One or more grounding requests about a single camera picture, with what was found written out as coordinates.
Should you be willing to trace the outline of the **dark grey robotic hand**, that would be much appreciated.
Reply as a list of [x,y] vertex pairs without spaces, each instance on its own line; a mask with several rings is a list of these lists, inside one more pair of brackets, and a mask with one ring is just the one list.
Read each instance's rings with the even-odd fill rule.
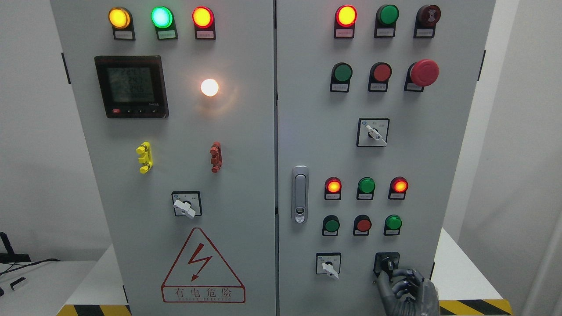
[[434,283],[414,269],[381,272],[377,286],[387,316],[439,316]]

